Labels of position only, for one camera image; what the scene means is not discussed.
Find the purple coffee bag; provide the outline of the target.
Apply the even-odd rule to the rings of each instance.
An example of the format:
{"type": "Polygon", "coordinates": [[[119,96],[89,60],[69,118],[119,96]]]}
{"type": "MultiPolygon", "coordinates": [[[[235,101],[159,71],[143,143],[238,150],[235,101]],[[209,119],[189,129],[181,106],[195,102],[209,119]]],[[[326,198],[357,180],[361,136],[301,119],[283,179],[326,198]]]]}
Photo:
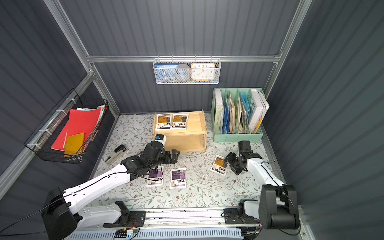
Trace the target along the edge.
{"type": "Polygon", "coordinates": [[[159,187],[164,184],[164,176],[163,171],[158,169],[151,169],[149,171],[148,180],[147,180],[147,187],[159,187]]]}
{"type": "Polygon", "coordinates": [[[171,170],[170,189],[185,189],[186,187],[186,168],[171,170]]]}

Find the yellow coffee bag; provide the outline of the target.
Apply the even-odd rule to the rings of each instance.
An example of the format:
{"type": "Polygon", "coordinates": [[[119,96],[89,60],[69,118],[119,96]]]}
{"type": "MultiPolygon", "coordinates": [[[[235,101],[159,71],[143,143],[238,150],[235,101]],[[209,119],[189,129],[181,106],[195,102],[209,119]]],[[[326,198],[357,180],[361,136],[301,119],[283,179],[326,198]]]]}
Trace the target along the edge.
{"type": "Polygon", "coordinates": [[[156,130],[166,131],[172,129],[171,114],[157,114],[156,117],[156,130]]]}
{"type": "Polygon", "coordinates": [[[189,114],[173,114],[172,115],[172,129],[173,130],[186,130],[189,114]]]}
{"type": "Polygon", "coordinates": [[[214,162],[211,166],[211,171],[213,173],[225,176],[227,173],[228,162],[225,161],[225,158],[219,155],[215,156],[214,162]]]}

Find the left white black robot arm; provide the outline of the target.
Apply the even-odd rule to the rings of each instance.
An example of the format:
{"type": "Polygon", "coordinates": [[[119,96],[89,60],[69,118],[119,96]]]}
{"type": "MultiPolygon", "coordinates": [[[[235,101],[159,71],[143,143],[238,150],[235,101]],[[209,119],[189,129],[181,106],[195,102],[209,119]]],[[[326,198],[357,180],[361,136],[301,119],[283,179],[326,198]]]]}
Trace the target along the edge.
{"type": "Polygon", "coordinates": [[[164,144],[164,140],[151,141],[138,155],[122,160],[92,180],[64,191],[59,188],[50,191],[41,213],[48,238],[62,240],[78,229],[96,225],[105,228],[142,227],[145,213],[131,212],[122,201],[106,207],[89,208],[87,205],[120,185],[144,177],[154,167],[177,163],[180,152],[166,151],[164,144]]]}

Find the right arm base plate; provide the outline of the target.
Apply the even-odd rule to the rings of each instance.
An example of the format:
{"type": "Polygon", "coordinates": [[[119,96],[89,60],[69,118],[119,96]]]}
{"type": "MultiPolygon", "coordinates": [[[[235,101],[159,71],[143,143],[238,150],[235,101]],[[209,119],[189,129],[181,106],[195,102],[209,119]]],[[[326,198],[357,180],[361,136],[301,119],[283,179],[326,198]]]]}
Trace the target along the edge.
{"type": "Polygon", "coordinates": [[[236,224],[253,224],[258,225],[259,221],[256,218],[250,217],[236,208],[226,208],[221,214],[224,218],[227,225],[236,225],[236,224]]]}

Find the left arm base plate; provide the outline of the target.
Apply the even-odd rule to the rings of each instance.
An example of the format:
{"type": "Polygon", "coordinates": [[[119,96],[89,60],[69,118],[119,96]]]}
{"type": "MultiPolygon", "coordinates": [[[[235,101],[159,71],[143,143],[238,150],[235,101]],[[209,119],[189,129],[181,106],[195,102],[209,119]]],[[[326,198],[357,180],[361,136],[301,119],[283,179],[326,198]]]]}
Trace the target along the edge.
{"type": "Polygon", "coordinates": [[[122,213],[122,215],[114,223],[104,223],[104,228],[131,228],[142,227],[146,219],[146,211],[133,211],[122,213]]]}

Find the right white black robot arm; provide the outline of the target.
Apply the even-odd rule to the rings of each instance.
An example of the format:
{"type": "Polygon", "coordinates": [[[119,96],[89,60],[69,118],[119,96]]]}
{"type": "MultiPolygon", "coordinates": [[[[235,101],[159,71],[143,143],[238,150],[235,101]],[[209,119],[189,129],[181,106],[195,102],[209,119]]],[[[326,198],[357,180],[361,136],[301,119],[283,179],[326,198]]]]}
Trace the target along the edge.
{"type": "Polygon", "coordinates": [[[279,180],[266,166],[260,154],[254,153],[250,141],[238,142],[239,153],[230,152],[224,159],[240,175],[248,172],[261,187],[259,200],[241,200],[236,209],[225,209],[227,224],[256,223],[262,229],[299,230],[301,228],[297,191],[279,180]]]}

